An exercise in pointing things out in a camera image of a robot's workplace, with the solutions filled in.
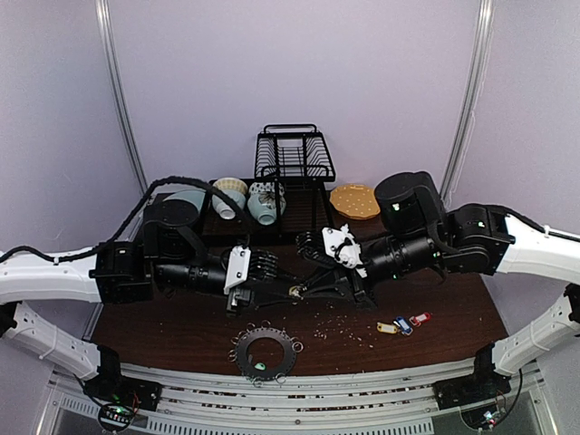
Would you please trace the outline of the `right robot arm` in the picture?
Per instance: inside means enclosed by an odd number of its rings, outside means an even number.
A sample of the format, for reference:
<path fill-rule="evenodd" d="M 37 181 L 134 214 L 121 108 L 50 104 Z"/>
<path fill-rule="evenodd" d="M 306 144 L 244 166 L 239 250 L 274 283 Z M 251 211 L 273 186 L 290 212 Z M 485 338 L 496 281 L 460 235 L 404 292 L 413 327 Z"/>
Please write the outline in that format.
<path fill-rule="evenodd" d="M 471 374 L 434 384 L 440 409 L 509 392 L 510 380 L 524 365 L 578 334 L 578 236 L 504 206 L 470 203 L 449 211 L 425 171 L 392 175 L 376 186 L 374 196 L 385 233 L 369 245 L 348 227 L 303 233 L 296 240 L 298 254 L 317 269 L 290 295 L 372 305 L 380 282 L 424 268 L 441 275 L 520 273 L 565 282 L 564 293 L 542 315 L 478 350 Z"/>

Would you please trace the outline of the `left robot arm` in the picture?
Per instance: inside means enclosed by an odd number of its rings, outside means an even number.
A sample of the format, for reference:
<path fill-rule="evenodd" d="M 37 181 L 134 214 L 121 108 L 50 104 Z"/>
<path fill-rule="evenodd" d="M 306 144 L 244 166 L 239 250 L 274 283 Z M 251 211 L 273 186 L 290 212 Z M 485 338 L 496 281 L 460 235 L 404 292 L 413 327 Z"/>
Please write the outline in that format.
<path fill-rule="evenodd" d="M 285 279 L 276 254 L 238 244 L 216 256 L 194 231 L 195 205 L 170 199 L 145 207 L 140 237 L 69 254 L 45 255 L 29 246 L 1 256 L 1 335 L 71 372 L 99 404 L 135 411 L 156 408 L 160 387 L 121 373 L 111 348 L 77 339 L 29 305 L 77 300 L 104 305 L 152 300 L 155 291 L 184 289 L 224 297 L 227 311 L 255 302 L 255 292 Z"/>

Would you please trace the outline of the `grey perforated keyring disc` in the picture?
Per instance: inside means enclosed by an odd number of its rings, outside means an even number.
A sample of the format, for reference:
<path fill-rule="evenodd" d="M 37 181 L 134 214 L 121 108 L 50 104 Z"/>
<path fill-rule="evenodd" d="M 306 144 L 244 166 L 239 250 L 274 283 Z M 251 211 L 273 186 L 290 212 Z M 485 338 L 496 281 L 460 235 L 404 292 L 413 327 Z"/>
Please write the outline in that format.
<path fill-rule="evenodd" d="M 227 360 L 255 388 L 273 384 L 285 386 L 305 345 L 286 329 L 276 328 L 269 321 L 248 323 L 230 340 Z M 255 368 L 264 363 L 265 371 Z"/>

